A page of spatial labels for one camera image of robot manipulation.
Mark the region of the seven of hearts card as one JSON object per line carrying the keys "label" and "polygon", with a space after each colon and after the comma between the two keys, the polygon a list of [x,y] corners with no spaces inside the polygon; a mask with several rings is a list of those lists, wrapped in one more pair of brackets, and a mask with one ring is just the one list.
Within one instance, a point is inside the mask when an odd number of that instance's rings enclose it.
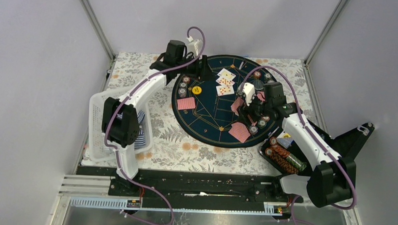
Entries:
{"label": "seven of hearts card", "polygon": [[225,86],[225,85],[216,86],[216,91],[218,96],[226,96],[235,93],[232,86]]}

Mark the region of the blue chip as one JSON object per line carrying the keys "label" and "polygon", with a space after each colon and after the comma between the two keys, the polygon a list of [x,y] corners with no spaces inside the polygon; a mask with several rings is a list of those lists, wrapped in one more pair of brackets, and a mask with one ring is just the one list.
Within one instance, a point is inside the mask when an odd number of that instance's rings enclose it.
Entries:
{"label": "blue chip", "polygon": [[272,79],[272,75],[271,75],[270,73],[266,73],[266,74],[264,75],[264,79],[265,79],[266,81],[269,81],[269,80]]}
{"label": "blue chip", "polygon": [[258,127],[259,129],[263,129],[266,125],[267,125],[267,122],[266,122],[265,120],[263,120],[263,119],[260,119],[260,120],[257,122],[257,127]]}
{"label": "blue chip", "polygon": [[185,82],[182,82],[179,84],[180,88],[187,88],[187,84]]}

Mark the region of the pink sponge block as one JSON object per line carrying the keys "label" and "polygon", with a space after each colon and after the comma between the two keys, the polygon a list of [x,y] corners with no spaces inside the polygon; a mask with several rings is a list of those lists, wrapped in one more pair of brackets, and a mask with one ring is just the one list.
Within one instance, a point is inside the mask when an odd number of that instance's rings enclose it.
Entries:
{"label": "pink sponge block", "polygon": [[235,101],[231,104],[231,111],[236,115],[239,116],[238,108],[241,107],[244,103],[244,100],[240,97],[237,97]]}

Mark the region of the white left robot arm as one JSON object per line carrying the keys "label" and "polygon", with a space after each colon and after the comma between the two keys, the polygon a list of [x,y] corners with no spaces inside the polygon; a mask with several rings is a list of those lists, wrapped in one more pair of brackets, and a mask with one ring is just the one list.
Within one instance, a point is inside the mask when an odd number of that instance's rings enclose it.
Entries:
{"label": "white left robot arm", "polygon": [[150,65],[145,77],[119,98],[109,97],[104,102],[101,129],[104,143],[115,152],[117,171],[124,179],[120,189],[132,196],[139,191],[134,142],[139,137],[138,112],[150,96],[167,86],[178,75],[193,80],[212,81],[214,74],[203,55],[202,39],[188,39],[188,43],[170,40],[166,52]]}

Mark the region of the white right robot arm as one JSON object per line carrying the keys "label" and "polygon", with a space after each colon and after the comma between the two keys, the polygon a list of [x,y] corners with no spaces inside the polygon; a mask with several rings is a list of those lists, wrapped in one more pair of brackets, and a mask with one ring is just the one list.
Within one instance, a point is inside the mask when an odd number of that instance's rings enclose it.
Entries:
{"label": "white right robot arm", "polygon": [[260,100],[254,85],[242,82],[238,95],[245,103],[238,108],[238,121],[250,129],[257,118],[273,119],[288,133],[302,151],[312,169],[310,176],[285,175],[271,187],[272,197],[282,202],[290,195],[307,197],[317,207],[352,200],[346,206],[352,209],[357,202],[355,190],[356,164],[342,157],[326,143],[302,114],[297,102],[287,102],[283,86],[279,82],[264,84],[265,99]]}

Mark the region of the nine of hearts card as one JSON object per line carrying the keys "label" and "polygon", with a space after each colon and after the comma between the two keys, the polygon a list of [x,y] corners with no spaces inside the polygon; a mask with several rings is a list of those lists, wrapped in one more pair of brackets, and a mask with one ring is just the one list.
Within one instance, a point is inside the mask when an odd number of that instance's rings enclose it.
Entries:
{"label": "nine of hearts card", "polygon": [[235,84],[231,79],[227,79],[224,76],[220,76],[216,79],[216,82],[221,86],[233,86]]}

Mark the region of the white plastic laundry basket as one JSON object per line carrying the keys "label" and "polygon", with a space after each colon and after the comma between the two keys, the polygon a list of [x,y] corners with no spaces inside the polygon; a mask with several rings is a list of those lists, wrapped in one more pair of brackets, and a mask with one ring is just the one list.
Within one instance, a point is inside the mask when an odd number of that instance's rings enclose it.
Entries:
{"label": "white plastic laundry basket", "polygon": [[[115,159],[113,150],[106,147],[104,144],[104,133],[101,128],[104,102],[109,97],[118,98],[128,91],[130,91],[129,87],[105,90],[94,94],[89,100],[88,153],[91,160],[94,162],[111,161]],[[145,113],[145,117],[141,125],[145,135],[145,145],[135,150],[135,153],[139,154],[149,151],[152,148],[153,132],[151,128],[151,117],[148,104],[145,103],[144,106],[137,107],[136,109],[138,111],[142,110]]]}

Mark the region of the red card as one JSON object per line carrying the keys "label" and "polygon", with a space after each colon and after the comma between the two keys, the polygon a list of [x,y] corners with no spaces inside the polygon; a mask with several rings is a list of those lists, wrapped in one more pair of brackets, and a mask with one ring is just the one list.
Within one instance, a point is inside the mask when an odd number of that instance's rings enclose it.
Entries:
{"label": "red card", "polygon": [[179,111],[196,109],[196,102],[194,97],[186,97],[176,100],[177,109]]}
{"label": "red card", "polygon": [[228,133],[237,139],[240,143],[245,143],[246,140],[251,136],[247,127],[240,122],[234,122]]}

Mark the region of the yellow big blind button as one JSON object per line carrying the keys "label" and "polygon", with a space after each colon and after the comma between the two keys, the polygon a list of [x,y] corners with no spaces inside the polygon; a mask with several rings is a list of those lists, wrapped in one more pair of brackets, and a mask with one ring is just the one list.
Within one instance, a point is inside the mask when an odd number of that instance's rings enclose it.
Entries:
{"label": "yellow big blind button", "polygon": [[199,95],[202,92],[202,88],[200,86],[194,86],[191,91],[194,95]]}

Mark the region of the red cards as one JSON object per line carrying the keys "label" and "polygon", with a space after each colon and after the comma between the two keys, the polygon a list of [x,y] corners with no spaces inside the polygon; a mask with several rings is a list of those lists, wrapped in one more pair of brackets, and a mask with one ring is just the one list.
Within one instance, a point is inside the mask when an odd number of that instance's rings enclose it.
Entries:
{"label": "red cards", "polygon": [[266,101],[266,97],[265,97],[265,94],[264,94],[264,92],[263,91],[258,91],[257,92],[257,97],[258,97],[258,99],[259,100],[261,100],[261,101]]}

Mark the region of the red five chip stack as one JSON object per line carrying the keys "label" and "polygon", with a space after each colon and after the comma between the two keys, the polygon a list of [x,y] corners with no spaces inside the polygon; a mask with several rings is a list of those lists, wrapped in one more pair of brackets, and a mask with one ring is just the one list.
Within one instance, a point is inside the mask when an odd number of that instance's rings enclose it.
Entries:
{"label": "red five chip stack", "polygon": [[265,122],[268,122],[270,120],[270,118],[268,116],[263,116],[262,120],[265,121]]}

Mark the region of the grey chip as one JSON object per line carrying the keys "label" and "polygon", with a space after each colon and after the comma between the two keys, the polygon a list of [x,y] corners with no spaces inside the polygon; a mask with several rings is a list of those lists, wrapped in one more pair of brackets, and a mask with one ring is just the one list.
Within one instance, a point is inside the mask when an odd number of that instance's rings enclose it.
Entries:
{"label": "grey chip", "polygon": [[187,89],[182,87],[178,90],[178,95],[181,99],[186,98],[187,97]]}
{"label": "grey chip", "polygon": [[251,135],[255,135],[257,132],[258,132],[257,126],[252,125],[252,126],[249,127],[249,133],[250,133]]}

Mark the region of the ace of clubs card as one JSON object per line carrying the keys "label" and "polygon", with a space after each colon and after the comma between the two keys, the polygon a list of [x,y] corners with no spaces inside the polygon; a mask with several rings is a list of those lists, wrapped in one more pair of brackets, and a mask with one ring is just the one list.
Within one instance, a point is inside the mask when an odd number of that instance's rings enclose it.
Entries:
{"label": "ace of clubs card", "polygon": [[223,68],[218,72],[218,75],[220,77],[226,78],[228,80],[232,80],[236,77],[236,75],[230,71],[228,71],[227,69]]}

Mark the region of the clear dealer button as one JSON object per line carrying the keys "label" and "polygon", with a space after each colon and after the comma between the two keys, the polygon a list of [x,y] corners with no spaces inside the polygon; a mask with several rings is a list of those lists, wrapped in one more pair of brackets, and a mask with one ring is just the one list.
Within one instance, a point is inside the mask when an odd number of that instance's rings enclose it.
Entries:
{"label": "clear dealer button", "polygon": [[257,91],[261,91],[264,89],[264,83],[259,79],[253,81],[253,86]]}

